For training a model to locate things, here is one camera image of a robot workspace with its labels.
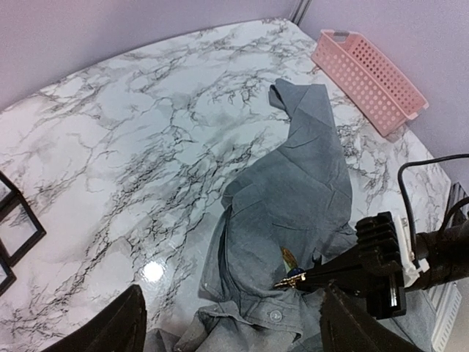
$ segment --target gray shirt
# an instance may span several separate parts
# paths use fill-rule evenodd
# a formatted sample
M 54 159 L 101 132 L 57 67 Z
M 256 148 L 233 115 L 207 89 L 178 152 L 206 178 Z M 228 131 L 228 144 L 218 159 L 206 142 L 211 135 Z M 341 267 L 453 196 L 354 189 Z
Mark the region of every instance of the gray shirt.
M 202 274 L 216 304 L 196 313 L 175 351 L 322 350 L 322 291 L 273 284 L 286 276 L 281 247 L 310 268 L 313 253 L 330 259 L 355 244 L 352 187 L 325 86 L 279 79 L 269 98 L 291 118 L 288 139 L 226 187 Z M 384 324 L 430 351 L 435 316 L 420 295 L 416 316 Z

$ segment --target shirt button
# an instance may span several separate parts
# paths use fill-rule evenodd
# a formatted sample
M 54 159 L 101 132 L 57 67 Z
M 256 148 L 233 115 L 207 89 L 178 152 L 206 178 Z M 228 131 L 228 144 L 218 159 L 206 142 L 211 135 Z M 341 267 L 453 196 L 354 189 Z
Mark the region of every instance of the shirt button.
M 278 323 L 283 317 L 278 310 L 273 310 L 270 312 L 270 319 L 276 323 Z

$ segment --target black plastic object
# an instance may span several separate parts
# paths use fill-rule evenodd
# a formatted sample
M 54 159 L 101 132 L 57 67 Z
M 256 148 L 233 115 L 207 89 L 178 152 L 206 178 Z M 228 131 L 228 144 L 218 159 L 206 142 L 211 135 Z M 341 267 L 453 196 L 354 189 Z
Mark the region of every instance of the black plastic object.
M 347 294 L 366 298 L 368 313 L 376 319 L 404 315 L 404 277 L 391 213 L 362 219 L 356 229 L 357 245 L 307 270 L 297 289 L 314 291 L 332 282 Z
M 130 286 L 101 313 L 43 352 L 142 352 L 147 332 L 145 299 Z
M 2 257 L 0 257 L 0 270 L 5 276 L 3 280 L 0 282 L 0 296 L 8 290 L 8 287 L 12 285 L 13 282 L 16 281 L 16 276 L 14 275 L 12 269 L 8 266 L 8 264 L 4 261 Z
M 2 172 L 0 172 L 0 181 L 10 190 L 5 198 L 0 199 L 0 222 L 2 222 L 3 219 L 5 219 L 8 214 L 13 211 L 13 209 L 19 205 L 22 205 L 23 209 L 26 211 L 26 215 L 29 217 L 31 223 L 36 229 L 34 234 L 32 234 L 32 236 L 29 237 L 26 242 L 23 243 L 13 254 L 8 253 L 7 248 L 0 240 L 0 257 L 11 267 L 14 266 L 22 257 L 24 257 L 24 255 L 29 252 L 29 250 L 42 237 L 44 237 L 45 230 L 35 214 L 32 212 L 31 207 L 29 207 L 28 202 L 23 197 L 20 190 L 16 188 L 16 186 Z
M 334 286 L 325 290 L 320 325 L 324 352 L 423 352 L 381 326 Z
M 417 244 L 430 269 L 407 290 L 426 290 L 469 277 L 469 220 L 442 232 L 419 233 Z

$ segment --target black frame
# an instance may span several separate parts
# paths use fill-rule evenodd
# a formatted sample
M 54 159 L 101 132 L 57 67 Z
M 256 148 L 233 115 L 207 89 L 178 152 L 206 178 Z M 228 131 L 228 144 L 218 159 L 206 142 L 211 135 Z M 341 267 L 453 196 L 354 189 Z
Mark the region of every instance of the black frame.
M 7 275 L 5 280 L 0 282 L 0 296 L 5 293 L 6 290 L 16 281 L 16 276 L 13 273 L 11 267 L 0 257 L 0 267 L 3 269 L 4 273 Z
M 10 190 L 10 192 L 0 199 L 0 223 L 19 205 L 23 207 L 26 211 L 26 215 L 31 220 L 31 223 L 36 228 L 34 234 L 29 237 L 21 246 L 16 250 L 15 253 L 9 254 L 7 248 L 3 244 L 0 238 L 0 266 L 7 274 L 7 278 L 0 282 L 0 296 L 11 286 L 16 280 L 15 274 L 12 272 L 11 267 L 15 266 L 21 258 L 23 258 L 26 253 L 28 253 L 31 248 L 45 236 L 46 232 L 44 227 L 41 225 L 35 214 L 33 213 L 28 202 L 24 198 L 20 190 L 13 184 L 12 181 L 4 175 L 3 172 L 0 172 L 0 181 Z

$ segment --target white plastic part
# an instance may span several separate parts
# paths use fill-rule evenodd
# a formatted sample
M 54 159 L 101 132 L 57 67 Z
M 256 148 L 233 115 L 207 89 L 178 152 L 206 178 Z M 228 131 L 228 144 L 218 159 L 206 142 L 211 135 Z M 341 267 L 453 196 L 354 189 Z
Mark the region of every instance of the white plastic part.
M 397 240 L 399 242 L 399 251 L 401 253 L 402 269 L 404 274 L 404 286 L 410 287 L 420 277 L 420 273 L 424 273 L 430 269 L 426 259 L 419 260 L 420 268 L 417 269 L 413 265 L 415 258 L 410 244 L 409 225 L 406 219 L 400 216 L 394 217 L 394 225 L 396 227 Z
M 461 300 L 461 293 L 454 283 L 448 283 L 444 286 L 443 294 L 435 307 L 437 321 L 433 330 L 432 346 L 436 352 L 443 352 L 446 348 L 457 312 L 461 306 Z

